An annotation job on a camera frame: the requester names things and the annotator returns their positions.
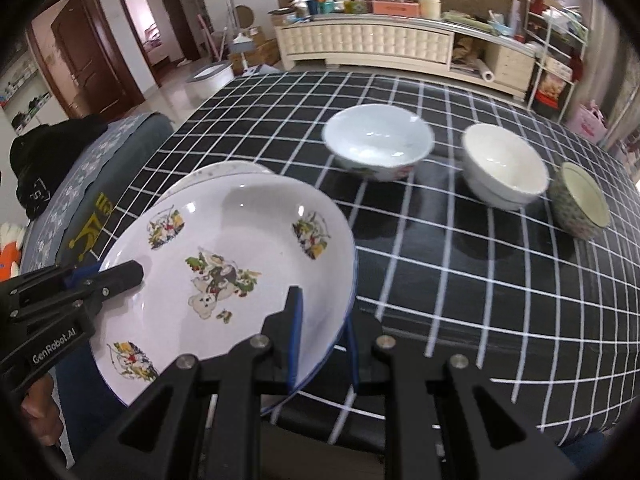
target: floral plate decoration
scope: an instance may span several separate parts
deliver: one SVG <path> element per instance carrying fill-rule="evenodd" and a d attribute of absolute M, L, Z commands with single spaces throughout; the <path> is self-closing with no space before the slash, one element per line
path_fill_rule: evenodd
<path fill-rule="evenodd" d="M 318 259 L 327 248 L 326 222 L 316 211 L 309 212 L 292 224 L 293 232 L 305 254 L 312 260 Z"/>
<path fill-rule="evenodd" d="M 245 298 L 254 290 L 260 276 L 260 272 L 239 269 L 235 262 L 203 248 L 198 248 L 198 256 L 190 256 L 185 261 L 196 274 L 191 283 L 198 291 L 198 294 L 189 298 L 188 303 L 201 319 L 209 319 L 219 301 L 234 295 Z M 228 324 L 232 316 L 230 310 L 223 308 L 216 319 Z"/>
<path fill-rule="evenodd" d="M 184 220 L 180 212 L 171 206 L 149 221 L 146 227 L 149 233 L 149 245 L 152 249 L 159 249 L 177 237 L 182 229 L 184 229 Z"/>
<path fill-rule="evenodd" d="M 125 379 L 142 379 L 151 382 L 158 377 L 151 359 L 132 342 L 107 345 L 111 351 L 111 362 Z"/>

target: table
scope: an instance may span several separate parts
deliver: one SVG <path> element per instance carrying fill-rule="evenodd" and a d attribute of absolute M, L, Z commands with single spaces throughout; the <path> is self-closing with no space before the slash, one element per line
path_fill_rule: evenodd
<path fill-rule="evenodd" d="M 367 183 L 334 164 L 322 126 L 341 109 L 392 103 L 421 115 L 436 147 L 405 182 Z M 612 223 L 571 238 L 541 198 L 517 212 L 487 208 L 462 180 L 460 140 L 475 122 L 524 136 L 553 173 L 572 160 L 602 186 Z M 635 395 L 640 196 L 609 155 L 563 127 L 487 96 L 408 78 L 339 72 L 237 78 L 148 161 L 94 245 L 113 241 L 194 169 L 254 160 L 308 182 L 342 209 L 358 246 L 356 308 L 428 356 L 469 356 L 558 443 L 608 428 Z M 350 389 L 344 347 L 271 421 L 332 444 L 380 452 L 383 402 Z"/>

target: plate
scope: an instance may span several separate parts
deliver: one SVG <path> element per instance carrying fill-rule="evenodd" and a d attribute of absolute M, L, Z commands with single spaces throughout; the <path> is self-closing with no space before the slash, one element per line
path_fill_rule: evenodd
<path fill-rule="evenodd" d="M 127 405 L 178 355 L 225 354 L 260 332 L 290 285 L 303 291 L 302 387 L 332 351 L 356 290 L 355 244 L 340 209 L 273 174 L 214 178 L 155 204 L 101 269 L 128 260 L 142 265 L 143 283 L 104 303 L 91 339 L 98 370 Z"/>
<path fill-rule="evenodd" d="M 181 191 L 186 187 L 193 186 L 193 184 L 198 184 L 212 178 L 218 178 L 219 176 L 242 173 L 273 174 L 273 171 L 260 164 L 256 164 L 255 162 L 247 162 L 245 160 L 224 160 L 223 162 L 214 162 L 213 164 L 203 166 L 199 170 L 193 171 L 193 173 L 182 177 L 178 182 L 162 193 L 158 202 L 176 194 L 178 191 Z"/>

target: bowl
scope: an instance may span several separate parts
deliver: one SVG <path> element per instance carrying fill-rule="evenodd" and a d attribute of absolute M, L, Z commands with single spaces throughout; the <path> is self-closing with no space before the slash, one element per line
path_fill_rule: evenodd
<path fill-rule="evenodd" d="M 344 214 L 313 186 L 274 174 L 221 176 L 156 203 L 101 270 L 129 260 L 142 265 L 143 283 L 105 301 L 91 339 L 98 370 L 125 404 L 179 355 L 225 354 L 259 333 L 291 285 L 303 294 L 297 390 L 332 352 L 356 293 Z M 274 402 L 263 397 L 262 407 Z"/>
<path fill-rule="evenodd" d="M 560 165 L 548 195 L 554 217 L 576 238 L 590 240 L 609 225 L 609 206 L 600 186 L 577 164 Z"/>
<path fill-rule="evenodd" d="M 433 149 L 433 130 L 404 108 L 372 104 L 335 114 L 322 140 L 345 170 L 379 182 L 405 178 Z"/>
<path fill-rule="evenodd" d="M 546 191 L 545 163 L 518 135 L 493 124 L 473 124 L 462 136 L 463 174 L 487 205 L 514 211 Z"/>

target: tiled floor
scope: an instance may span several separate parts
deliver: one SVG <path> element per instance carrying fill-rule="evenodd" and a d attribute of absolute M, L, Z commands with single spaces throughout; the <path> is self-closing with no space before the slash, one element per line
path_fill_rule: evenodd
<path fill-rule="evenodd" d="M 186 81 L 194 72 L 208 63 L 207 59 L 199 59 L 171 71 L 162 80 L 162 87 L 140 106 L 133 108 L 129 115 L 160 112 L 169 117 L 174 130 L 177 130 L 205 101 L 188 95 Z"/>

